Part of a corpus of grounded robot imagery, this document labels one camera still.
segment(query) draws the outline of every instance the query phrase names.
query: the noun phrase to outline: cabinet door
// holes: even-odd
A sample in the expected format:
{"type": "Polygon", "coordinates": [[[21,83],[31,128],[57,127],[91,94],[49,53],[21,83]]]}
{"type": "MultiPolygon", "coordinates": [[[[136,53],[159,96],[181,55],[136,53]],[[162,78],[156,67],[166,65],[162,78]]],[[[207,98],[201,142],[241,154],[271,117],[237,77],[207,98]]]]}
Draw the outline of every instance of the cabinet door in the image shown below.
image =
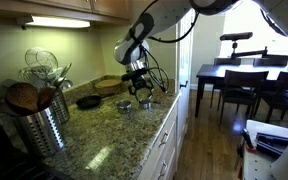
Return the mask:
{"type": "Polygon", "coordinates": [[[129,0],[92,0],[93,12],[129,19],[129,0]]]}
{"type": "Polygon", "coordinates": [[[176,102],[165,122],[165,126],[159,132],[157,141],[151,150],[151,154],[149,155],[138,180],[162,180],[165,177],[173,176],[176,159],[172,159],[171,154],[176,153],[177,108],[176,102]]]}
{"type": "Polygon", "coordinates": [[[23,0],[55,7],[91,12],[91,0],[23,0]]]}

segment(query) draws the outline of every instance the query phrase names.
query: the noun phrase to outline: white cabinet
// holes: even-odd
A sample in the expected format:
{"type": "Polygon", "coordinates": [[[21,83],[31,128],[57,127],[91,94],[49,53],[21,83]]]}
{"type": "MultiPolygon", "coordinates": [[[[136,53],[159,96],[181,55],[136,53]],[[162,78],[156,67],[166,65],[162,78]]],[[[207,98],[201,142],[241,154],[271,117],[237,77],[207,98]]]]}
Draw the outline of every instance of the white cabinet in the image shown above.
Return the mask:
{"type": "Polygon", "coordinates": [[[159,133],[138,179],[172,179],[176,171],[177,102],[159,133]]]}

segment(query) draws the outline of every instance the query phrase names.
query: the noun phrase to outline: black chair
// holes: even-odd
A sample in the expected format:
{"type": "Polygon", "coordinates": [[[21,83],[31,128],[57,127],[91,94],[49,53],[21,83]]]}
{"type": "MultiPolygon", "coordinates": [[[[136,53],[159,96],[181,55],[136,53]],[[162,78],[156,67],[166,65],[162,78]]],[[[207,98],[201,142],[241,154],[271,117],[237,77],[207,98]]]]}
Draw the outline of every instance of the black chair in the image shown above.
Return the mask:
{"type": "MultiPolygon", "coordinates": [[[[253,66],[280,66],[280,67],[285,67],[287,66],[288,63],[288,57],[283,56],[283,55],[278,55],[278,56],[264,56],[262,58],[255,58],[253,61],[253,66]]],[[[275,87],[270,87],[270,86],[265,86],[262,87],[262,91],[275,91],[275,87]]],[[[256,105],[255,111],[254,111],[254,116],[257,113],[258,107],[260,103],[260,97],[258,100],[258,103],[256,105]]],[[[282,112],[281,119],[283,119],[285,114],[285,111],[282,112]]]]}
{"type": "Polygon", "coordinates": [[[261,99],[269,106],[269,111],[266,116],[266,123],[269,123],[274,109],[283,111],[281,119],[288,111],[288,72],[280,72],[276,82],[276,91],[263,91],[261,99]]]}
{"type": "Polygon", "coordinates": [[[248,114],[248,118],[252,117],[256,102],[260,94],[261,87],[267,75],[268,71],[264,72],[237,72],[231,70],[225,71],[224,88],[221,90],[222,109],[221,109],[220,123],[222,123],[225,103],[247,105],[248,108],[246,114],[248,114]]]}
{"type": "MultiPolygon", "coordinates": [[[[215,58],[214,59],[214,66],[219,66],[219,65],[236,65],[239,66],[241,65],[241,58],[235,58],[235,59],[231,59],[231,58],[215,58]]],[[[224,81],[223,80],[216,80],[213,88],[212,88],[212,95],[211,95],[211,104],[210,104],[210,108],[212,108],[212,104],[213,104],[213,96],[214,96],[214,91],[220,90],[224,87],[224,81]]],[[[221,103],[221,93],[219,95],[219,99],[218,99],[218,104],[217,104],[217,110],[219,110],[219,106],[221,103]]]]}

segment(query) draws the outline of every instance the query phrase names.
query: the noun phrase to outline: window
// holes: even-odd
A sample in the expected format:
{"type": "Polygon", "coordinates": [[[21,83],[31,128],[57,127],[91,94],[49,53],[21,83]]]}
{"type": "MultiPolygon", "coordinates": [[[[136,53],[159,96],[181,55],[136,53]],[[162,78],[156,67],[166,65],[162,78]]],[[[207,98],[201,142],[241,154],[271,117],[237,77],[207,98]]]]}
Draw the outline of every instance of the window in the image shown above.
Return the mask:
{"type": "MultiPolygon", "coordinates": [[[[248,40],[238,40],[236,53],[264,50],[267,46],[268,54],[288,55],[288,37],[277,34],[269,27],[262,17],[260,7],[252,1],[242,1],[238,7],[225,14],[223,34],[242,32],[253,32],[253,37],[248,40]]],[[[221,57],[232,54],[232,44],[232,41],[222,41],[221,57]]]]}

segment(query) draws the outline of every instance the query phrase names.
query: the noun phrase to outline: wooden cutting board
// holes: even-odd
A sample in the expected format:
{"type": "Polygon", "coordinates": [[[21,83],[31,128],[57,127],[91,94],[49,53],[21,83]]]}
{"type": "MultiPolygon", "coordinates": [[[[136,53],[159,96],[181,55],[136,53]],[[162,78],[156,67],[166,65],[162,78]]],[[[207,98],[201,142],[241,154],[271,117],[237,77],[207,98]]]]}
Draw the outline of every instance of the wooden cutting board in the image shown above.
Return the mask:
{"type": "Polygon", "coordinates": [[[120,79],[106,79],[95,84],[95,87],[97,88],[114,87],[114,86],[119,86],[121,83],[122,83],[122,80],[120,79]]]}
{"type": "Polygon", "coordinates": [[[122,80],[106,79],[95,84],[95,90],[99,95],[106,96],[121,92],[122,80]]]}

